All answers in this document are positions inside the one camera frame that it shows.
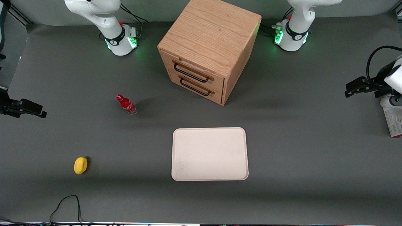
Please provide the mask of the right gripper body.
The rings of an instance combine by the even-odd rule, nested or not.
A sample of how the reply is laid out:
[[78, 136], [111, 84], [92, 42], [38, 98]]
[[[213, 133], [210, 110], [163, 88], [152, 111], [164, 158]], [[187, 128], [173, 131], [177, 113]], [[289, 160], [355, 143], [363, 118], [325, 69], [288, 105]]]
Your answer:
[[10, 104], [10, 97], [8, 91], [4, 87], [0, 87], [0, 110], [2, 115], [7, 115], [7, 109]]

